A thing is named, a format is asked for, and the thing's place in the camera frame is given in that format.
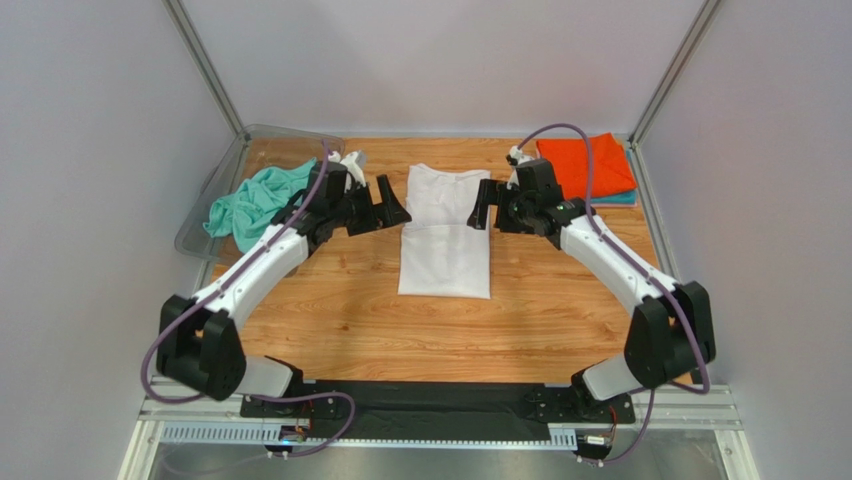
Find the clear plastic bin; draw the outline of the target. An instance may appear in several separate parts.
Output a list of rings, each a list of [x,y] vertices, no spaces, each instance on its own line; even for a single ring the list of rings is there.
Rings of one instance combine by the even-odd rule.
[[[235,192],[243,180],[266,167],[293,169],[309,160],[321,159],[324,146],[343,153],[342,138],[333,135],[252,124],[240,131],[219,164],[208,174],[200,194],[174,240],[184,255],[223,265],[231,265],[241,252],[231,235],[210,236],[203,228],[210,208],[220,197]]]

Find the right aluminium corner post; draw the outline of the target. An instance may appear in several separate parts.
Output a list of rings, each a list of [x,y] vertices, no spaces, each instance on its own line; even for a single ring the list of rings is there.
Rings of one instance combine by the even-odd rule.
[[[632,147],[636,148],[640,146],[647,137],[670,92],[686,69],[724,4],[725,2],[722,0],[705,0],[701,3],[697,14],[629,136],[629,143]]]

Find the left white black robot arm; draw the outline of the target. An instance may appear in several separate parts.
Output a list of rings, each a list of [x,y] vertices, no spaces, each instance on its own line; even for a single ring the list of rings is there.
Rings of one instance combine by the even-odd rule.
[[[160,333],[146,352],[141,381],[149,398],[182,404],[154,391],[149,370],[193,390],[190,401],[222,401],[235,394],[281,398],[294,367],[245,353],[240,332],[256,307],[297,270],[337,229],[349,236],[404,225],[411,214],[389,179],[377,177],[374,202],[355,164],[327,159],[312,167],[307,188],[279,210],[261,238],[223,275],[190,297],[174,295],[162,306]]]

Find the aluminium frame rail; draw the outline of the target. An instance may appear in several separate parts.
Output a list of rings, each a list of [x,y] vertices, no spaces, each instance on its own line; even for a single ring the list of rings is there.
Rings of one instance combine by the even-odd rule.
[[[539,441],[315,437],[298,421],[244,418],[249,397],[146,400],[122,479],[753,479],[740,415],[724,385],[628,397],[632,425],[550,424]]]

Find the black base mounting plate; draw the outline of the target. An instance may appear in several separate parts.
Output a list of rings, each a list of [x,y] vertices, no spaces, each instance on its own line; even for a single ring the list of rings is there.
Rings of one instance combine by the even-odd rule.
[[[345,426],[345,439],[539,441],[550,424],[632,425],[626,395],[583,405],[569,386],[541,383],[465,383],[315,380],[289,388],[279,404],[245,400],[244,418],[288,419],[325,438]]]

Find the left aluminium corner post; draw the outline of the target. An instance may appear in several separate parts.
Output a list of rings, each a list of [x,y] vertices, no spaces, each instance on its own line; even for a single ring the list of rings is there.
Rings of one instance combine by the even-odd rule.
[[[171,17],[226,124],[234,135],[238,135],[244,128],[244,124],[227,93],[211,56],[205,48],[185,3],[180,0],[163,0],[162,4]]]

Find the white t shirt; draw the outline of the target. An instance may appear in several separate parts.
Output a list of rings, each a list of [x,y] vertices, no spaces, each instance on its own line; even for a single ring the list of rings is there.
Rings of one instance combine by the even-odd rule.
[[[425,164],[409,168],[397,293],[491,297],[490,234],[467,225],[486,170],[451,173]]]

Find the mint green t shirt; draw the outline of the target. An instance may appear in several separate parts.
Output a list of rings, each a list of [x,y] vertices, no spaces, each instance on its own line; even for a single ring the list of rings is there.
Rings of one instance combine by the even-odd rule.
[[[296,204],[301,202],[316,164],[313,158],[293,169],[270,166],[259,170],[233,193],[212,203],[203,229],[211,238],[231,236],[240,252],[248,252],[279,210],[293,197]]]

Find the aluminium corner post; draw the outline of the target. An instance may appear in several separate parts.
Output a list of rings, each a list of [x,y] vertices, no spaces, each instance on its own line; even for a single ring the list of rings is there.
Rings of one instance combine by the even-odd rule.
[[[226,124],[234,135],[238,135],[244,128],[244,124],[227,93],[211,56],[205,48],[185,3],[180,0],[163,0],[162,4],[171,17]]]
[[[701,3],[697,14],[629,136],[629,143],[632,147],[636,148],[640,146],[647,137],[670,92],[686,69],[724,4],[725,2],[722,0],[705,0]]]

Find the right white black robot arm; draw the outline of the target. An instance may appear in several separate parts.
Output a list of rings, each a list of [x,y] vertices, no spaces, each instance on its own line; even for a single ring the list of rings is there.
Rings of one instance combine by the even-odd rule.
[[[711,303],[698,282],[680,282],[657,270],[605,226],[585,200],[565,198],[552,164],[543,158],[514,165],[509,181],[480,182],[468,226],[537,235],[584,265],[630,315],[621,353],[571,378],[569,404],[579,415],[611,400],[654,390],[692,371],[709,391],[707,366],[716,357]]]

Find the folded orange t shirt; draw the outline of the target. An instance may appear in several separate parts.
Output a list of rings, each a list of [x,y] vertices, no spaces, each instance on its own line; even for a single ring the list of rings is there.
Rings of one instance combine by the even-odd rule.
[[[610,134],[589,139],[593,154],[591,203],[594,206],[635,206],[637,182],[623,146]],[[566,199],[584,198],[588,155],[582,139],[539,139],[539,155],[551,162]]]

